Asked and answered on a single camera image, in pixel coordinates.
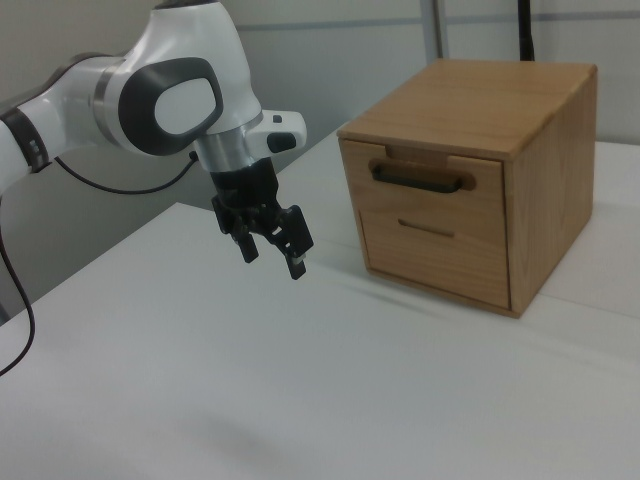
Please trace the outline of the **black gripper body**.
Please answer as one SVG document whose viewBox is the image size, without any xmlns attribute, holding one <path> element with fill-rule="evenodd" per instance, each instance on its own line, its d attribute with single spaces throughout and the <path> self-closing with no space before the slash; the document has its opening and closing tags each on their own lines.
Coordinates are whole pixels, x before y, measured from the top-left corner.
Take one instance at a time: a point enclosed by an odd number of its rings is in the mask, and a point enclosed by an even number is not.
<svg viewBox="0 0 640 480">
<path fill-rule="evenodd" d="M 251 230 L 272 232 L 281 210 L 276 195 L 278 181 L 272 160 L 267 157 L 248 167 L 228 172 L 211 172 L 216 196 L 211 199 L 222 232 L 232 232 L 237 219 Z"/>
</svg>

